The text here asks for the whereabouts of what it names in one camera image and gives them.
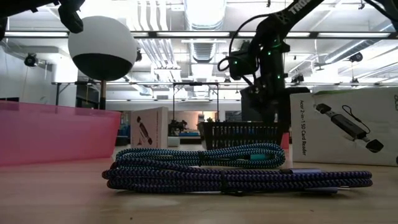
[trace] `coiled cable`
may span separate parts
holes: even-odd
[[[254,153],[252,155],[264,152],[267,152],[267,155],[276,155],[281,152],[280,148],[277,149],[277,145],[270,145],[273,144],[255,144],[206,152],[126,149],[118,153],[110,170],[104,171],[102,176],[108,180],[107,186],[111,189],[163,194],[304,191],[372,185],[370,179],[372,174],[367,171],[286,173],[283,170],[216,170],[190,167],[197,166],[199,161],[203,166],[236,166],[252,169],[281,164],[284,156],[278,162],[267,164],[264,161],[245,161],[242,157],[247,156],[246,152],[234,151],[234,149],[252,150]],[[265,146],[267,149],[261,151],[260,148]]]

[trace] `product box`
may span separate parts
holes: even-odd
[[[398,88],[290,96],[294,162],[397,166]]]
[[[131,112],[131,147],[167,149],[166,107]]]

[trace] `table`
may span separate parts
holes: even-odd
[[[395,167],[295,163],[322,170],[369,170],[370,188],[332,196],[146,195],[108,189],[111,159],[0,168],[0,223],[398,223]]]

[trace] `pink plastic bin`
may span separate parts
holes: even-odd
[[[0,101],[0,166],[111,157],[115,111]]]

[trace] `braided cable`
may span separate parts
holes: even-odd
[[[268,160],[250,161],[250,155],[265,154]],[[145,193],[212,191],[274,192],[302,191],[320,187],[369,187],[367,171],[286,174],[281,170],[202,169],[191,166],[274,168],[285,160],[274,144],[254,144],[205,152],[165,149],[126,149],[102,173],[111,189]]]

